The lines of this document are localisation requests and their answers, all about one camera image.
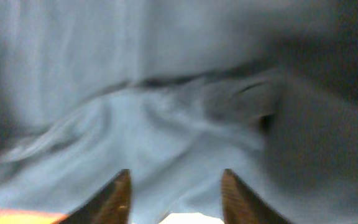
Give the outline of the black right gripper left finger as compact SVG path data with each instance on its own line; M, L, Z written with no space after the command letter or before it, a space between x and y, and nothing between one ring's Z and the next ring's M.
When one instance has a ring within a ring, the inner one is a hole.
M122 169L86 203L53 224L128 224L131 204L131 172Z

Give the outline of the teal blue t-shirt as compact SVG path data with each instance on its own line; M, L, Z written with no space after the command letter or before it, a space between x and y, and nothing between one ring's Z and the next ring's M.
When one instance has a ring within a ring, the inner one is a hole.
M233 169L295 223L358 223L358 1L0 1L0 209L121 169L133 223L220 218Z

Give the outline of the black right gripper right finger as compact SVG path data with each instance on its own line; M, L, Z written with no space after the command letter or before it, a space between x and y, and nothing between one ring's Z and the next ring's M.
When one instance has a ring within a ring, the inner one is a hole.
M221 178L221 201L225 224L292 224L266 203L232 169Z

